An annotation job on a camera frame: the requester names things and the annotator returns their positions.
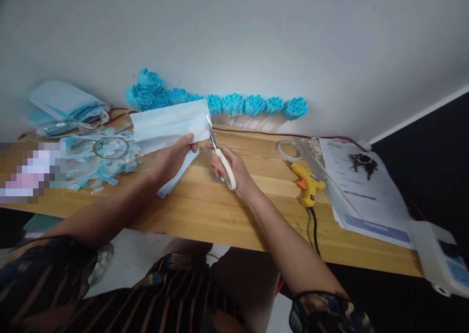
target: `scissor blade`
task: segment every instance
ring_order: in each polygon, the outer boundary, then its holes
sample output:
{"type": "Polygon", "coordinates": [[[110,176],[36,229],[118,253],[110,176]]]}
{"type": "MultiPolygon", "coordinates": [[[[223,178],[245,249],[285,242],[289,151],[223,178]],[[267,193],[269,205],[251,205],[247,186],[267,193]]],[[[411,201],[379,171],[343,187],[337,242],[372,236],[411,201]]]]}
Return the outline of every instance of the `scissor blade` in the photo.
{"type": "Polygon", "coordinates": [[[207,118],[207,127],[209,128],[210,140],[212,141],[213,148],[216,149],[215,134],[213,133],[212,126],[210,125],[210,118],[207,114],[205,114],[205,118],[207,118]]]}

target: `person's left hand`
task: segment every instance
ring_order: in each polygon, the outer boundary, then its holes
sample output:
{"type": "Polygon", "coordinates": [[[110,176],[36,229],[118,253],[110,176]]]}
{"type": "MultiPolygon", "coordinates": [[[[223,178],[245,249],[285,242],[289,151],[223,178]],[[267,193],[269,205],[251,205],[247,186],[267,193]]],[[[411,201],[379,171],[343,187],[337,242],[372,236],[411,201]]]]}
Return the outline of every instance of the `person's left hand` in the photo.
{"type": "Polygon", "coordinates": [[[197,151],[197,143],[190,144],[193,138],[194,134],[188,133],[175,142],[174,145],[156,152],[149,173],[152,180],[159,187],[162,187],[176,176],[189,151],[197,151]]]}

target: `scissor handle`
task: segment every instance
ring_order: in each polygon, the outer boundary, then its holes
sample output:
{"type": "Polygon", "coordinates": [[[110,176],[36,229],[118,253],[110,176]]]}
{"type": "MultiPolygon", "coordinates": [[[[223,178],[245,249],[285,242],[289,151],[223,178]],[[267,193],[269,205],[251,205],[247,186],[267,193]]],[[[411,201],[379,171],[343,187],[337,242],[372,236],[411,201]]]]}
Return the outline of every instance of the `scissor handle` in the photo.
{"type": "Polygon", "coordinates": [[[221,163],[223,164],[223,167],[225,168],[226,174],[228,175],[226,184],[228,185],[229,190],[234,190],[236,189],[236,180],[235,180],[235,175],[233,174],[233,170],[231,169],[230,164],[228,163],[225,155],[223,155],[223,152],[221,152],[220,149],[215,149],[215,155],[217,155],[221,163]]]}

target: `hand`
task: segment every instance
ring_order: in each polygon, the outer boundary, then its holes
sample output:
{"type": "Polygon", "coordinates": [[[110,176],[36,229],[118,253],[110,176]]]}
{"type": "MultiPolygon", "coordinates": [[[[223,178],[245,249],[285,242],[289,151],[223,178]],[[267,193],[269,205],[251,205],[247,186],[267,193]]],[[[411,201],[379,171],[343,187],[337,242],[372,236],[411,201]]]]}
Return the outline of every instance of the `hand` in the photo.
{"type": "MultiPolygon", "coordinates": [[[[212,143],[209,141],[205,147],[207,149],[213,149],[212,143]]],[[[257,185],[254,183],[251,175],[249,174],[244,161],[238,154],[234,153],[229,147],[223,144],[217,144],[217,147],[223,152],[226,160],[231,166],[231,169],[234,174],[234,179],[236,179],[236,192],[243,199],[254,189],[257,188],[257,185]]],[[[212,167],[215,170],[216,176],[220,178],[221,176],[227,176],[226,170],[221,162],[221,159],[212,155],[211,157],[212,167]]]]}
{"type": "Polygon", "coordinates": [[[170,147],[158,150],[150,166],[150,176],[159,187],[169,182],[181,169],[189,151],[197,151],[197,143],[190,144],[194,134],[188,133],[170,147]]]}

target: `white device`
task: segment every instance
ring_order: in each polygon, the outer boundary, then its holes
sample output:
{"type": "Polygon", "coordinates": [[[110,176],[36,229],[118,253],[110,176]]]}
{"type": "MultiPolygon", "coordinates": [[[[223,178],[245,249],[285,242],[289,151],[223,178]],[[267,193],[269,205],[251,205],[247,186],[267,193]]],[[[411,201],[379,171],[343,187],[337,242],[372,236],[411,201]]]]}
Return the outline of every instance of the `white device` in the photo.
{"type": "Polygon", "coordinates": [[[445,296],[469,298],[469,272],[450,232],[430,222],[410,221],[413,242],[433,288],[445,296]]]}

